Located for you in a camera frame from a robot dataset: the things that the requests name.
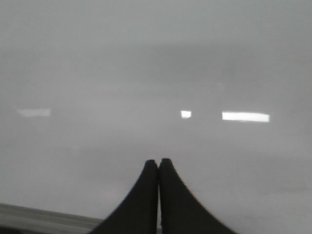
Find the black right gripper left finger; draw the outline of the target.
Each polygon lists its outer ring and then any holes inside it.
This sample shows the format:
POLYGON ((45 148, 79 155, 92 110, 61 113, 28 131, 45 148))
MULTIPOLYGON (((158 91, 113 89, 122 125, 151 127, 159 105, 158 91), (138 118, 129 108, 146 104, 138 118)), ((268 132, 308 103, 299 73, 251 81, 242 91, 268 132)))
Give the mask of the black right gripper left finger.
POLYGON ((119 206, 92 234, 155 234, 158 209, 158 167, 147 160, 136 183, 119 206))

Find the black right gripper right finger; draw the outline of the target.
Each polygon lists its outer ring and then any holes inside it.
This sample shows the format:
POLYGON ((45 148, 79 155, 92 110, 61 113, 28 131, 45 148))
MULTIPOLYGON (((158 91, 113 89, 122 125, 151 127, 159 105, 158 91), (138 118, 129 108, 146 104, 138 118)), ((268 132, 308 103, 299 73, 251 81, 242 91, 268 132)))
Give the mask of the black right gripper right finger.
POLYGON ((185 186, 172 161, 163 158, 158 169, 161 225, 164 234, 233 234, 211 215, 185 186))

